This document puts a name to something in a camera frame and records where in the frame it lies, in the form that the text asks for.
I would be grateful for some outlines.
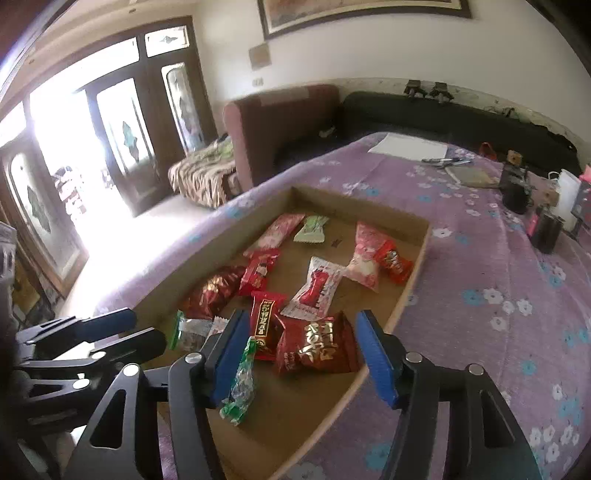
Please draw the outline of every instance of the cardboard box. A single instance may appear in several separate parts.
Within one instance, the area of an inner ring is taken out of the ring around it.
[[[159,286],[139,309],[142,313],[168,309],[170,320],[160,328],[173,329],[170,312],[199,281],[226,264],[246,264],[242,252],[281,213],[326,215],[323,244],[299,244],[290,238],[281,246],[281,256],[268,277],[268,290],[288,298],[306,282],[312,256],[347,265],[355,249],[358,220],[391,235],[400,253],[415,262],[405,286],[393,284],[385,275],[379,279],[379,293],[344,278],[330,306],[329,314],[344,310],[355,326],[355,316],[371,309],[387,332],[395,327],[416,282],[430,236],[429,222],[409,213],[366,200],[354,199],[307,186],[297,186],[270,197],[263,205],[218,239],[196,253],[185,265]],[[234,309],[250,310],[251,299],[234,298],[222,312],[229,317]],[[182,352],[167,352],[151,367],[172,363]],[[223,464],[244,480],[274,478],[298,461],[330,427],[357,392],[367,369],[352,374],[319,374],[304,371],[278,377],[270,362],[255,363],[256,397],[239,427],[209,412],[213,438]]]

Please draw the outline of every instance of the white candy wrapper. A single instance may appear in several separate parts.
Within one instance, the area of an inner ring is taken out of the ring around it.
[[[341,265],[312,257],[305,285],[295,294],[281,314],[308,322],[326,317],[336,289],[343,278],[344,270],[345,268]],[[315,294],[314,279],[319,277],[325,278],[326,281],[322,280],[322,289],[319,294],[318,292]]]

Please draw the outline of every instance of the red candy wrapper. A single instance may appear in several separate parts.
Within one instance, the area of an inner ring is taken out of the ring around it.
[[[240,286],[244,267],[222,267],[203,287],[195,289],[181,310],[189,319],[210,319],[222,311]]]
[[[359,370],[353,329],[343,312],[314,322],[279,315],[283,334],[277,345],[275,368],[280,374],[302,367],[343,374]]]
[[[287,301],[285,295],[268,291],[252,293],[255,300],[251,312],[251,336],[255,338],[255,359],[274,361],[277,356],[277,342],[281,336],[281,326],[276,315]]]
[[[375,259],[388,272],[390,279],[399,285],[404,284],[413,271],[413,263],[398,253],[396,243],[392,239],[386,240],[375,254]]]
[[[257,250],[269,250],[278,248],[285,237],[287,237],[303,220],[303,213],[284,213],[279,215],[265,233],[252,244],[245,252],[245,257],[252,257]]]
[[[363,222],[358,222],[355,232],[355,252],[345,269],[344,276],[377,292],[379,265],[374,255],[387,239],[386,234]]]
[[[238,290],[240,296],[248,297],[254,291],[265,290],[267,274],[273,269],[275,260],[279,258],[279,253],[276,248],[254,253],[240,282],[240,289]]]

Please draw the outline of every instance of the purple bedsheet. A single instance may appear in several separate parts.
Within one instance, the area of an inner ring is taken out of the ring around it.
[[[150,266],[148,275],[105,298],[98,310],[133,307],[228,225],[291,184],[407,210],[432,222],[433,238],[396,335],[408,350],[435,364],[482,364],[529,438],[544,479],[560,479],[590,437],[585,407],[591,391],[591,237],[582,232],[578,244],[561,234],[554,254],[542,255],[531,247],[524,219],[502,207],[497,190],[468,189],[444,171],[368,153],[384,135],[369,135],[298,164],[231,201]],[[500,175],[499,164],[450,150]],[[433,478],[442,471],[447,434],[445,406],[440,413]],[[378,479],[396,422],[367,380],[285,478]]]

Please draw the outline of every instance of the blue gripper pad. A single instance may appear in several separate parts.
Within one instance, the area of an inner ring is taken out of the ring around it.
[[[394,380],[398,375],[380,340],[384,331],[370,310],[357,314],[355,336],[379,397],[394,408],[398,399]]]
[[[217,341],[212,355],[207,359],[206,375],[207,370],[213,367],[215,376],[210,400],[216,406],[230,393],[244,347],[250,337],[250,330],[251,322],[248,312],[244,310],[234,312],[228,326]]]

